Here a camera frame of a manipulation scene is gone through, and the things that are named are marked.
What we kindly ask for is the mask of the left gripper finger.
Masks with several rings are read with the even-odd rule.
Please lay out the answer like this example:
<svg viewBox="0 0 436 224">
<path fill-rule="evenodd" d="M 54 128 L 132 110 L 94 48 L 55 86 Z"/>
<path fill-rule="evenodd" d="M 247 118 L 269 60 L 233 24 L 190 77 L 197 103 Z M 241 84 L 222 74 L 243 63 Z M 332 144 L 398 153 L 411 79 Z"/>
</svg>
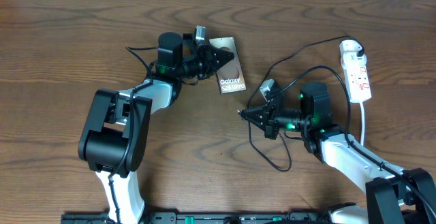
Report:
<svg viewBox="0 0 436 224">
<path fill-rule="evenodd" d="M 227 63 L 234 59 L 233 52 L 214 47 L 210 44 L 205 45 L 204 51 L 207 59 L 216 63 Z"/>
<path fill-rule="evenodd" d="M 219 69 L 229 63 L 230 60 L 207 59 L 204 62 L 204 77 L 210 78 L 215 75 Z"/>
</svg>

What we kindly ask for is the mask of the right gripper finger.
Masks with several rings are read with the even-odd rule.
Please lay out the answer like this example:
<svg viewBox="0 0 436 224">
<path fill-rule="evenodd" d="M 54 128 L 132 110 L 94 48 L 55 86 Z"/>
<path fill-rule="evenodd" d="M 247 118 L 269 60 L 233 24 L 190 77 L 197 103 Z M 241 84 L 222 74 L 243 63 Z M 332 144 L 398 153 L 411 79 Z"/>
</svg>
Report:
<svg viewBox="0 0 436 224">
<path fill-rule="evenodd" d="M 268 118 L 270 112 L 268 109 L 268 105 L 264 104 L 261 106 L 252 106 L 249 108 L 246 108 L 244 110 L 238 111 L 238 114 L 242 118 L 249 118 L 249 117 L 255 117 L 255 118 Z"/>
<path fill-rule="evenodd" d="M 249 114 L 241 114 L 240 117 L 244 121 L 247 121 L 253 124 L 254 126 L 256 126 L 257 128 L 261 129 L 263 132 L 266 132 L 266 127 L 268 125 L 267 118 L 264 118 L 263 116 L 260 115 L 249 115 Z"/>
</svg>

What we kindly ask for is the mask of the Galaxy smartphone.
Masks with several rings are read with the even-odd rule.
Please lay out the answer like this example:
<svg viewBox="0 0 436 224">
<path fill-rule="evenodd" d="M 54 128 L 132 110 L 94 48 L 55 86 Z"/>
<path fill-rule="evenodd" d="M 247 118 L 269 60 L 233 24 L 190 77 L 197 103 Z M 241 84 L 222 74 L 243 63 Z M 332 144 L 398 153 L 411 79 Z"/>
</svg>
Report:
<svg viewBox="0 0 436 224">
<path fill-rule="evenodd" d="M 232 52 L 234 58 L 217 71 L 217 82 L 222 95 L 236 93 L 247 89 L 243 71 L 233 37 L 209 39 L 212 46 Z"/>
</svg>

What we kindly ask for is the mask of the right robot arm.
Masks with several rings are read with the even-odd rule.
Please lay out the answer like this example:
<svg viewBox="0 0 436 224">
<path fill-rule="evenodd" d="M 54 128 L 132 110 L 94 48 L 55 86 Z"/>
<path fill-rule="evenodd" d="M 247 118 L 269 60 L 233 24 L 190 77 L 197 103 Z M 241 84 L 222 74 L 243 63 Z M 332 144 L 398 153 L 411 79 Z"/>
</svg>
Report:
<svg viewBox="0 0 436 224">
<path fill-rule="evenodd" d="M 261 86 L 266 104 L 240 111 L 268 139 L 281 130 L 298 132 L 307 151 L 340 171 L 365 195 L 367 205 L 339 204 L 319 217 L 330 223 L 434 223 L 435 183 L 422 168 L 391 164 L 345 134 L 333 122 L 327 86 L 310 82 L 300 89 L 300 109 L 285 108 L 274 80 Z"/>
</svg>

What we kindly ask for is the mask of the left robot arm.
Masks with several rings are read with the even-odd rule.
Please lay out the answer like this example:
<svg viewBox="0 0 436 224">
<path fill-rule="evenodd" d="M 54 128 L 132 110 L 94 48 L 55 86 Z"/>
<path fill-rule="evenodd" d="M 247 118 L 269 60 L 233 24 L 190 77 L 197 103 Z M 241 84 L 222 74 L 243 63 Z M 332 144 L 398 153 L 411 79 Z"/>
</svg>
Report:
<svg viewBox="0 0 436 224">
<path fill-rule="evenodd" d="M 204 28 L 158 37 L 157 60 L 145 66 L 143 82 L 130 89 L 96 91 L 78 143 L 78 156 L 101 180 L 110 206 L 109 223 L 139 223 L 145 210 L 137 169 L 146 148 L 151 115 L 171 106 L 187 79 L 215 75 L 235 57 L 207 44 Z"/>
</svg>

